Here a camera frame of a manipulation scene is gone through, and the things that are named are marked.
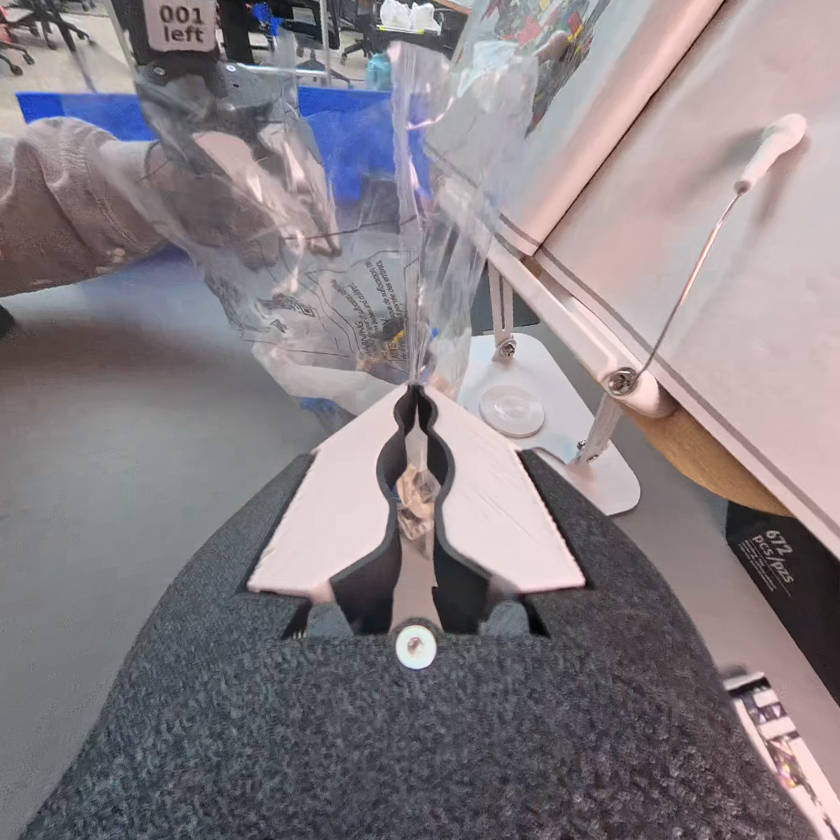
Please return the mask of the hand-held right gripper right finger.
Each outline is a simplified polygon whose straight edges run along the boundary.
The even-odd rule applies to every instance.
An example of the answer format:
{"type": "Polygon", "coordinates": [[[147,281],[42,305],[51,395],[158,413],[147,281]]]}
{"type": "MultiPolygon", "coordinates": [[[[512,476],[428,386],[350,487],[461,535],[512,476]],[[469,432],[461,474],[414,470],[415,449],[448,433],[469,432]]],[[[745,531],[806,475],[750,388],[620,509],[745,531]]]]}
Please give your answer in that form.
{"type": "Polygon", "coordinates": [[[495,606],[585,588],[585,574],[522,460],[522,450],[432,387],[418,424],[434,503],[433,598],[444,632],[477,634],[495,606]]]}

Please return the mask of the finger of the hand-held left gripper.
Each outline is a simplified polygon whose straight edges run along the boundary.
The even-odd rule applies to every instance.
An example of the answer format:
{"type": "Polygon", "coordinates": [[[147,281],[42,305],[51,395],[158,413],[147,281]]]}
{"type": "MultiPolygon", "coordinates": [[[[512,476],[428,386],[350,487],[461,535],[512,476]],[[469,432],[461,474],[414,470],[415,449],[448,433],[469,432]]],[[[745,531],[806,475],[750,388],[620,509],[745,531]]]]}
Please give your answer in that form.
{"type": "Polygon", "coordinates": [[[291,197],[280,179],[281,173],[273,174],[267,168],[270,153],[261,142],[261,130],[253,144],[221,132],[198,133],[194,140],[226,175],[234,189],[236,203],[257,211],[259,220],[266,223],[267,233],[277,235],[299,250],[309,250],[292,227],[295,218],[291,197]]]}
{"type": "Polygon", "coordinates": [[[309,126],[271,123],[261,130],[261,142],[269,152],[268,170],[281,173],[280,179],[291,198],[294,231],[312,252],[340,254],[332,189],[309,126]]]}

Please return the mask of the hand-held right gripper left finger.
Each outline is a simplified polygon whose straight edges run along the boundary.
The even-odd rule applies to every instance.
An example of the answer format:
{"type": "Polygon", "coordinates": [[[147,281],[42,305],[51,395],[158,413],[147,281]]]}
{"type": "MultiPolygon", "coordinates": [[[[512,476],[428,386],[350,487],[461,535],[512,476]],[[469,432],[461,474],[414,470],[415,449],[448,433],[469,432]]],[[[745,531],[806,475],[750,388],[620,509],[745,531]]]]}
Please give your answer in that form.
{"type": "Polygon", "coordinates": [[[386,634],[403,563],[396,483],[417,385],[386,394],[325,439],[247,579],[252,593],[337,606],[363,634],[386,634]]]}

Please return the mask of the clear printed plastic bag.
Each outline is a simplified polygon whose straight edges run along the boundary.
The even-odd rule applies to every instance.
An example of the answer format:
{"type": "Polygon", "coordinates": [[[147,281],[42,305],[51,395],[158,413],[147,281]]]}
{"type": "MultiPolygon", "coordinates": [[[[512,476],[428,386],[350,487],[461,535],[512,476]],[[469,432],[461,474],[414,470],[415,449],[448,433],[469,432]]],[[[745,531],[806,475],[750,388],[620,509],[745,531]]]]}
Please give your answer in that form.
{"type": "Polygon", "coordinates": [[[409,161],[398,183],[415,220],[416,268],[402,278],[378,264],[341,267],[298,251],[236,203],[197,133],[188,141],[157,137],[195,184],[197,209],[175,244],[257,361],[331,432],[405,382],[457,396],[472,303],[538,86],[537,60],[494,40],[469,46],[460,59],[404,42],[387,55],[395,160],[410,156],[408,133],[421,132],[433,192],[417,209],[409,161]]]}

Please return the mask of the instruction booklet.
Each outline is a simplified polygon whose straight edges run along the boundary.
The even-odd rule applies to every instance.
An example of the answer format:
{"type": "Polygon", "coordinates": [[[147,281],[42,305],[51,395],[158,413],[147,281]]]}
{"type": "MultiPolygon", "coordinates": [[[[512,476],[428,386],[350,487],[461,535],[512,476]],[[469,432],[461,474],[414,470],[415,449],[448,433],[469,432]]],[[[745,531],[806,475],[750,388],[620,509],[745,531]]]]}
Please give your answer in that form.
{"type": "Polygon", "coordinates": [[[732,209],[648,369],[838,553],[839,3],[474,2],[539,63],[502,249],[644,362],[762,131],[805,137],[732,209]]]}

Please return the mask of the person's left forearm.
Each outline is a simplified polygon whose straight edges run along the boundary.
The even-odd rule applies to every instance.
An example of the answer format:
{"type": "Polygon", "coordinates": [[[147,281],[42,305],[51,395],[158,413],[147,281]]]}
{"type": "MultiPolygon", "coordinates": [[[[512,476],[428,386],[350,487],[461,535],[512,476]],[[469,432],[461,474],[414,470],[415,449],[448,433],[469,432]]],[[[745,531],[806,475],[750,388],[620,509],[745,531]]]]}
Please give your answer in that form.
{"type": "Polygon", "coordinates": [[[187,228],[195,184],[160,142],[77,119],[2,136],[1,296],[67,286],[142,259],[187,228]]]}

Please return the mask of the black office chair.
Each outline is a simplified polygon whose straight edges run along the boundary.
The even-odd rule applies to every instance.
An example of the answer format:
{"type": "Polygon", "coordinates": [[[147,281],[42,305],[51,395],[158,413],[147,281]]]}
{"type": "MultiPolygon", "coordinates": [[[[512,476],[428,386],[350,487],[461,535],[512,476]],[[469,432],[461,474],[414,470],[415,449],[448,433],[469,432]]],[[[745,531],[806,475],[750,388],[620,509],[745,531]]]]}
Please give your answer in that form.
{"type": "Polygon", "coordinates": [[[58,1],[20,1],[8,2],[4,7],[8,12],[20,12],[9,20],[7,26],[11,33],[24,33],[39,39],[49,51],[58,50],[59,36],[70,52],[77,52],[77,42],[89,46],[96,45],[89,33],[75,24],[68,22],[62,11],[62,2],[58,1]]]}

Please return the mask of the white tray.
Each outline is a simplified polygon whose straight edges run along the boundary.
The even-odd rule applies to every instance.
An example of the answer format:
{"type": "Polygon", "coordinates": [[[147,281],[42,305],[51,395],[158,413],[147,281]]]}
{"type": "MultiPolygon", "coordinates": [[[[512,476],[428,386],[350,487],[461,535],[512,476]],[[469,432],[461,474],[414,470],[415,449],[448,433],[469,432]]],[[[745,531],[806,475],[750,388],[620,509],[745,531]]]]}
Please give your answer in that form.
{"type": "Polygon", "coordinates": [[[551,292],[522,262],[497,249],[487,261],[474,310],[483,316],[471,340],[458,403],[548,465],[609,517],[635,509],[642,491],[613,436],[620,420],[673,414],[676,401],[645,364],[563,288],[551,292]],[[528,329],[550,330],[591,377],[598,403],[588,407],[563,366],[528,329]]]}

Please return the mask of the white plastic bags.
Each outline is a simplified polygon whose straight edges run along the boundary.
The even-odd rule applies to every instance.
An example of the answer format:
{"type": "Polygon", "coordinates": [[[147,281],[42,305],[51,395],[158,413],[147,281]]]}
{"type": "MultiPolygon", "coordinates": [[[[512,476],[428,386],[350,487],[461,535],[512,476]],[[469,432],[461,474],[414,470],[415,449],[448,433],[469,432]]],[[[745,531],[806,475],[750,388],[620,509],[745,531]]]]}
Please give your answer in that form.
{"type": "Polygon", "coordinates": [[[442,25],[435,15],[432,3],[383,1],[380,6],[381,26],[395,32],[440,35],[442,25]]]}

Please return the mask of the wooden board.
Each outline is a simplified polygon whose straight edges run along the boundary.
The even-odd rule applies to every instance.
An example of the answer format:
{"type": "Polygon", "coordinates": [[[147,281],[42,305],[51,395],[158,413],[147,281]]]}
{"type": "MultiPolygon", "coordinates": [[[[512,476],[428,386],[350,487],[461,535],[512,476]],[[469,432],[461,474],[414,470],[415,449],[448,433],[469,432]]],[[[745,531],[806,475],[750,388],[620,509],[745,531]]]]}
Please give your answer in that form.
{"type": "Polygon", "coordinates": [[[741,507],[793,518],[788,507],[682,406],[662,417],[646,416],[629,407],[625,414],[679,473],[700,487],[741,507]]]}

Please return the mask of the black set box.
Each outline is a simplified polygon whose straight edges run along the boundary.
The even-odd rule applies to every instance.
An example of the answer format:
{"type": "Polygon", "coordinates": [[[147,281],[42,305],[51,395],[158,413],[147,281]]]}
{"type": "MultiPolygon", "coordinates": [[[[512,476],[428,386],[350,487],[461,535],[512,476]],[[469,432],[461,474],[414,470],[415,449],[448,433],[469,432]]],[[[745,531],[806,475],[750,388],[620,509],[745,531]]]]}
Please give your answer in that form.
{"type": "Polygon", "coordinates": [[[730,550],[839,701],[839,562],[797,519],[730,501],[730,550]]]}

